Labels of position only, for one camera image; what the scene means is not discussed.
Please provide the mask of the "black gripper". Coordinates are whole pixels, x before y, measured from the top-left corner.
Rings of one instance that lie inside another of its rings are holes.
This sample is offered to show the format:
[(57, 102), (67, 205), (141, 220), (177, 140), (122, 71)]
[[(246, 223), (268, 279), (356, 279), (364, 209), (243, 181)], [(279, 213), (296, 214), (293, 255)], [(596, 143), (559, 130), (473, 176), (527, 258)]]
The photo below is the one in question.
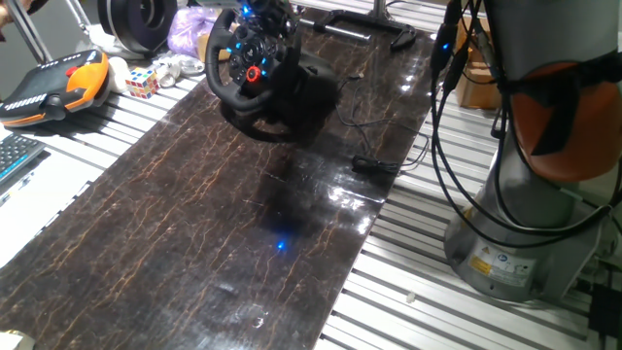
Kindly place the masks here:
[(241, 15), (265, 34), (293, 34), (298, 15), (289, 0), (242, 0)]

